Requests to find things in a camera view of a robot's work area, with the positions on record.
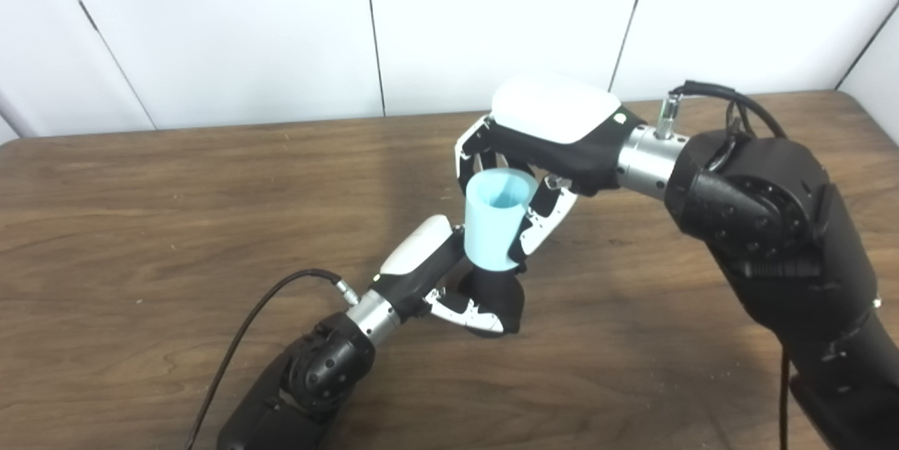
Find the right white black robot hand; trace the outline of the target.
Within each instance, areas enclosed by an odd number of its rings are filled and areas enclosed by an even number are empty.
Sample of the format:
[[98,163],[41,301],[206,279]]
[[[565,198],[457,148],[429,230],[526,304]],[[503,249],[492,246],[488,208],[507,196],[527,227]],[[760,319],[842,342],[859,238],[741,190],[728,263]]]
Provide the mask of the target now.
[[520,74],[492,96],[490,112],[475,121],[454,146],[459,186],[475,175],[475,163],[546,177],[527,204],[508,256],[523,262],[565,219],[577,198],[619,189],[619,155],[643,120],[616,95],[575,79]]

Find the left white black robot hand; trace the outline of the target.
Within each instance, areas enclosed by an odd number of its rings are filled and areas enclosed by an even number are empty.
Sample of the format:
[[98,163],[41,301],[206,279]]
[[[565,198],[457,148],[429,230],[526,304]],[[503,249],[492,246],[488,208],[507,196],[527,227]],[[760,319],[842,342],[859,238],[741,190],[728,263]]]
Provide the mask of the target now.
[[376,303],[386,304],[392,325],[433,315],[486,335],[517,332],[508,319],[489,312],[472,297],[439,286],[466,257],[464,235],[464,226],[437,214],[424,220],[388,256],[369,289]]

